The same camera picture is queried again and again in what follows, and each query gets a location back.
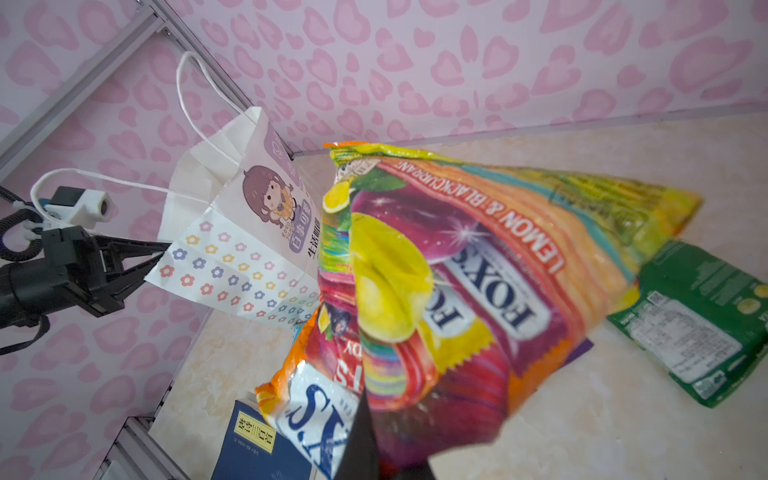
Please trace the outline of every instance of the white paper shopping bag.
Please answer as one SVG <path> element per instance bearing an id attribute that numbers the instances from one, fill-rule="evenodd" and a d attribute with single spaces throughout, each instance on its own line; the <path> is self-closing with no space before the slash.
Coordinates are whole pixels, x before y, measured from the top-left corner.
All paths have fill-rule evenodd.
<path id="1" fill-rule="evenodd" d="M 173 243 L 146 280 L 243 318 L 307 321 L 320 219 L 280 138 L 249 108 L 206 140 L 174 170 L 169 188 L 183 196 L 168 195 L 158 235 Z"/>

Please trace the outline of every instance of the blue book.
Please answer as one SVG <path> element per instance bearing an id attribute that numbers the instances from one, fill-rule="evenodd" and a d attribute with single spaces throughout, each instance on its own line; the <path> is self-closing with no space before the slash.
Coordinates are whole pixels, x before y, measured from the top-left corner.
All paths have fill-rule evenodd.
<path id="1" fill-rule="evenodd" d="M 267 425 L 247 399 L 237 400 L 211 480 L 320 480 L 289 439 Z"/>

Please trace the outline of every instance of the cartoon girl's face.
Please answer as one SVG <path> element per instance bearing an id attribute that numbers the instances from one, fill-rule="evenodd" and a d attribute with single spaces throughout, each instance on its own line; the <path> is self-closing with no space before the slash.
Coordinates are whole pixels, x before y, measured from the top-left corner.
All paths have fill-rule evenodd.
<path id="1" fill-rule="evenodd" d="M 270 180 L 264 194 L 264 206 L 269 210 L 275 210 L 280 205 L 280 184 Z"/>

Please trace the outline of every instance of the white rope handle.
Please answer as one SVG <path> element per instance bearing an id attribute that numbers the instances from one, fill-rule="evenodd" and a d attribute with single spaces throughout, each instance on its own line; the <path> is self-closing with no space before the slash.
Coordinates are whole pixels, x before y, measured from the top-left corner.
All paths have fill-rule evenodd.
<path id="1" fill-rule="evenodd" d="M 38 181 L 36 181 L 35 184 L 32 185 L 32 188 L 29 189 L 29 198 L 31 199 L 32 204 L 35 205 L 35 208 L 38 209 L 38 212 L 46 220 L 51 222 L 51 225 L 59 226 L 60 228 L 73 227 L 74 225 L 72 225 L 69 222 L 65 222 L 63 220 L 60 220 L 58 218 L 54 218 L 51 214 L 49 214 L 45 210 L 45 208 L 43 208 L 42 204 L 40 203 L 40 199 L 38 198 L 38 192 L 42 188 L 43 183 L 45 183 L 45 181 L 48 178 L 53 177 L 54 175 L 66 174 L 66 173 L 80 174 L 80 175 L 84 175 L 86 177 L 98 178 L 100 180 L 108 180 L 110 182 L 115 182 L 117 184 L 128 185 L 130 187 L 139 187 L 139 188 L 144 188 L 144 189 L 147 189 L 147 190 L 155 190 L 155 191 L 158 191 L 158 192 L 165 192 L 166 194 L 174 194 L 174 195 L 177 195 L 178 197 L 188 198 L 190 200 L 196 200 L 198 202 L 201 202 L 202 204 L 208 204 L 208 200 L 203 200 L 201 198 L 192 197 L 192 196 L 186 195 L 186 194 L 180 194 L 180 193 L 174 192 L 173 190 L 170 190 L 168 188 L 155 187 L 154 185 L 147 185 L 147 184 L 138 184 L 136 182 L 130 182 L 128 180 L 122 180 L 120 178 L 110 177 L 108 175 L 97 174 L 95 172 L 89 172 L 88 170 L 80 170 L 79 168 L 57 168 L 56 170 L 51 170 L 48 173 L 43 174 L 42 176 L 40 176 L 40 178 L 38 178 Z"/>
<path id="2" fill-rule="evenodd" d="M 219 90 L 214 80 L 210 77 L 210 73 L 208 73 L 208 67 L 206 67 L 205 62 L 203 61 L 202 58 L 200 58 L 200 56 L 197 53 L 193 51 L 186 51 L 181 55 L 181 60 L 179 60 L 179 66 L 176 67 L 176 93 L 179 95 L 179 104 L 181 105 L 181 111 L 184 112 L 184 116 L 187 117 L 187 120 L 190 122 L 190 125 L 192 125 L 192 128 L 195 130 L 195 132 L 197 132 L 197 134 L 200 135 L 200 138 L 205 140 L 211 147 L 214 148 L 215 151 L 225 156 L 225 158 L 227 158 L 233 164 L 239 165 L 240 162 L 235 161 L 234 158 L 224 153 L 224 151 L 221 150 L 214 142 L 210 141 L 210 138 L 206 137 L 205 134 L 200 130 L 200 128 L 198 128 L 197 125 L 194 124 L 194 122 L 192 121 L 192 118 L 190 118 L 189 112 L 187 111 L 187 106 L 184 104 L 184 96 L 181 94 L 181 75 L 184 73 L 184 64 L 186 64 L 187 60 L 189 60 L 190 58 L 196 61 L 197 65 L 200 67 L 200 70 L 203 71 L 203 76 L 208 81 L 208 84 L 211 87 L 213 87 L 214 91 L 220 97 L 222 97 L 224 101 L 229 104 L 230 107 L 232 107 L 237 113 L 241 115 L 245 115 L 245 117 L 247 117 L 250 123 L 252 123 L 254 126 L 256 125 L 256 122 L 253 121 L 251 117 L 246 115 L 244 111 L 240 110 L 240 107 L 235 105 L 221 90 Z"/>

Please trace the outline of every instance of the cartoon girl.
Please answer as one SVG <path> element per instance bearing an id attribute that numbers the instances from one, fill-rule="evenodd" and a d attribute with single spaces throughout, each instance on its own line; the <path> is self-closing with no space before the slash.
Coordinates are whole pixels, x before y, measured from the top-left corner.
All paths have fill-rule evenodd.
<path id="1" fill-rule="evenodd" d="M 267 167 L 256 166 L 245 172 L 245 201 L 264 222 L 272 222 L 282 228 L 282 220 L 293 220 L 296 199 L 291 192 L 293 185 L 286 184 L 280 175 Z"/>

